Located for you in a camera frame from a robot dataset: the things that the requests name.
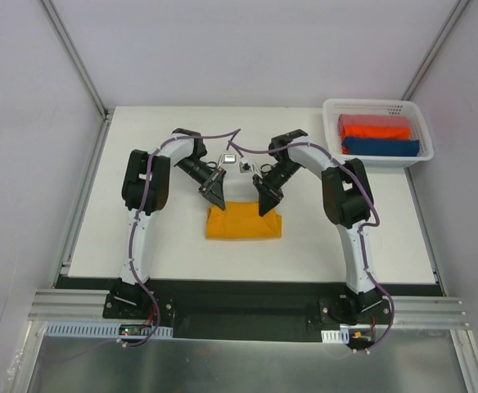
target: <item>white plastic bin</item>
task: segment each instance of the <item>white plastic bin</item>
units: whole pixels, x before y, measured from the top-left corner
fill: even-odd
[[[340,133],[337,129],[339,115],[390,115],[406,116],[412,130],[410,138],[419,141],[417,157],[353,156],[343,154]],[[428,161],[434,156],[434,148],[426,121],[419,107],[410,101],[392,100],[347,100],[331,99],[322,104],[322,121],[327,137],[328,150],[333,156],[350,160],[359,158],[368,166],[408,168],[419,161]]]

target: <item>metal frame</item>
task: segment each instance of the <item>metal frame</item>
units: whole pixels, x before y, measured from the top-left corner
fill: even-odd
[[[436,57],[440,54],[442,47],[448,42],[449,36],[454,31],[458,22],[462,19],[462,16],[466,9],[469,8],[472,1],[473,0],[456,1],[452,11],[444,22],[444,25],[437,34],[434,42],[431,44],[415,75],[405,90],[402,99],[410,100],[413,97],[422,80],[426,77],[426,74],[434,63]],[[74,245],[77,241],[77,236],[79,235],[80,224],[86,205],[88,204],[88,197],[101,158],[101,152],[110,126],[113,109],[107,110],[105,107],[92,78],[86,70],[84,63],[82,62],[55,5],[53,4],[53,1],[38,0],[38,2],[45,12],[56,36],[63,45],[72,65],[76,69],[77,75],[92,99],[93,105],[97,108],[97,111],[102,117],[99,134],[95,146],[92,149],[88,168],[84,175],[83,186],[81,187],[81,191],[75,203],[74,213],[70,220],[65,243],[60,251],[59,266],[56,270],[55,283],[60,274],[67,273],[67,269],[70,265],[70,257],[73,254]],[[430,238],[426,232],[412,177],[408,170],[406,171],[406,174],[411,187],[417,216],[420,220],[429,257],[433,267],[437,270],[436,259],[434,257]],[[22,352],[22,358],[16,365],[17,373],[13,379],[10,391],[15,393],[27,391],[47,326],[47,321],[106,321],[102,318],[102,310],[105,304],[106,294],[107,291],[94,290],[81,291],[50,289],[37,292],[32,310],[29,313],[29,326],[25,334],[25,339],[23,340],[24,349]],[[397,312],[394,328],[444,329],[451,331],[462,374],[467,384],[467,389],[469,391],[478,392],[477,349],[473,334],[470,330],[471,325],[468,322],[466,311],[462,307],[462,302],[459,299],[450,297],[420,296],[395,296],[395,302]],[[126,323],[128,321],[120,320],[118,322]]]

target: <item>white wall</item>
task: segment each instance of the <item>white wall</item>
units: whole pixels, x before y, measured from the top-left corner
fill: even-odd
[[[464,16],[414,101],[435,143],[413,178],[443,279],[462,296],[478,342],[478,1]]]
[[[99,124],[38,2],[0,0],[0,386]]]
[[[55,0],[105,104],[397,98],[456,0]]]

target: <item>blue cloth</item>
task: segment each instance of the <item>blue cloth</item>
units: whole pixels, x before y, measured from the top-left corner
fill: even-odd
[[[419,154],[419,141],[346,137],[342,145],[356,156],[415,157]]]

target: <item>yellow cloth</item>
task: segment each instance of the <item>yellow cloth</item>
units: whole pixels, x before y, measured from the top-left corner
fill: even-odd
[[[275,209],[259,217],[258,202],[226,202],[226,210],[208,209],[207,239],[271,239],[282,235],[282,218]]]

